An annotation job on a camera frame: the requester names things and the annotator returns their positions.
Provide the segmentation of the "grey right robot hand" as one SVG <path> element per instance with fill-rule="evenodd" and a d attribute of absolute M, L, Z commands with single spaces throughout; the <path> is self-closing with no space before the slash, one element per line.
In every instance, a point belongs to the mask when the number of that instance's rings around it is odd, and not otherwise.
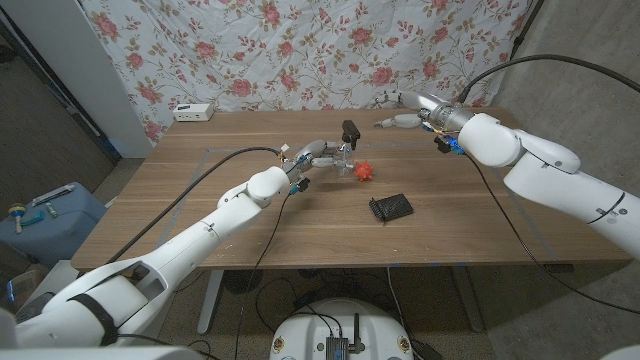
<path fill-rule="evenodd" d="M 376 128 L 398 127 L 404 129 L 418 128 L 426 125 L 434 131 L 456 132 L 475 116 L 470 110 L 456 107 L 434 95 L 420 94 L 414 91 L 384 91 L 370 102 L 371 105 L 393 103 L 415 111 L 415 114 L 400 114 L 378 121 Z"/>

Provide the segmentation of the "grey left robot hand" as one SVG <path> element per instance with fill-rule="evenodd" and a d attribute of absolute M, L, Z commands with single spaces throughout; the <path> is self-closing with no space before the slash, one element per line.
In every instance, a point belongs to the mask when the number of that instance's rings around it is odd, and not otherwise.
<path fill-rule="evenodd" d="M 299 150 L 292 160 L 286 160 L 282 165 L 287 174 L 328 167 L 337 168 L 342 172 L 355 167 L 351 158 L 351 147 L 347 143 L 315 140 Z"/>

